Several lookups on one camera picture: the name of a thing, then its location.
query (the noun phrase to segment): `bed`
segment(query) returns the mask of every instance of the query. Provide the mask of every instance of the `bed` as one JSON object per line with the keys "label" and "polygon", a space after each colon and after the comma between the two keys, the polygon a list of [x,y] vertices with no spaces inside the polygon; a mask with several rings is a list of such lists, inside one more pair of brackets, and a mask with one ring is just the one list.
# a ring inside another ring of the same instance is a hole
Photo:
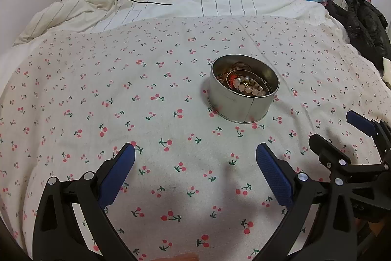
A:
{"label": "bed", "polygon": [[[390,91],[322,4],[136,1],[159,4],[55,2],[2,60],[0,212],[28,255],[48,178],[78,179],[126,142],[136,161],[105,213],[140,260],[184,253],[252,259],[286,213],[254,165],[261,142],[324,181],[328,171],[309,150],[311,134],[353,163],[380,162],[372,140],[345,116],[353,109],[388,122]],[[211,65],[230,53],[255,57],[279,76],[261,121],[227,121],[208,103]],[[75,210],[88,247],[99,253]]]}

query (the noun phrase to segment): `round metal container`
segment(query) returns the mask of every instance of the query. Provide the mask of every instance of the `round metal container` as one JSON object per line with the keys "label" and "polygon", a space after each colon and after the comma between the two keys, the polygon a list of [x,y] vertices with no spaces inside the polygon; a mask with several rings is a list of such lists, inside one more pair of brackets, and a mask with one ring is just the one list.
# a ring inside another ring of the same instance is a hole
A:
{"label": "round metal container", "polygon": [[[236,62],[243,62],[250,66],[251,72],[267,82],[270,94],[263,97],[250,97],[234,92],[218,80],[218,74]],[[229,121],[236,123],[253,123],[262,119],[280,86],[275,72],[265,63],[245,55],[225,55],[217,58],[210,70],[208,101],[215,111]]]}

